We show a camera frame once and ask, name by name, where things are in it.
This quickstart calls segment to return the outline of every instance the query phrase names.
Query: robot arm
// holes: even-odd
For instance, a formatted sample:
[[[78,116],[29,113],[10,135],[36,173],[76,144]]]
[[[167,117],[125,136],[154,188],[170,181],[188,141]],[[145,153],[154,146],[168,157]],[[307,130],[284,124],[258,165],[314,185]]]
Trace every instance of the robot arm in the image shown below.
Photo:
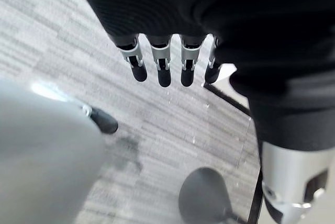
[[[326,190],[334,155],[333,0],[88,1],[114,42],[138,33],[149,39],[173,33],[198,38],[212,33],[217,38],[206,80],[215,81],[221,64],[235,64],[230,82],[249,100],[269,212],[279,223],[302,218]],[[160,84],[167,86],[170,58],[154,48]],[[144,81],[142,57],[125,59],[135,78]],[[183,60],[184,71],[187,60],[194,69],[197,55],[184,55]],[[162,70],[165,77],[160,77]]]

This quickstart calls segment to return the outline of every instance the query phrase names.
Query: floor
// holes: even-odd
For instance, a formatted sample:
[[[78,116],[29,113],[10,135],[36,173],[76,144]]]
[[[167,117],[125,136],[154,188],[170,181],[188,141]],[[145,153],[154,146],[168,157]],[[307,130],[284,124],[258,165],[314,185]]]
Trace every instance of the floor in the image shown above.
[[[200,52],[194,84],[180,83],[180,41],[171,48],[172,84],[158,85],[140,37],[148,79],[138,83],[85,0],[0,0],[0,75],[28,85],[47,80],[114,115],[108,159],[76,222],[183,223],[178,192],[189,173],[220,172],[233,211],[247,220],[259,172],[252,120],[202,87],[210,51]]]

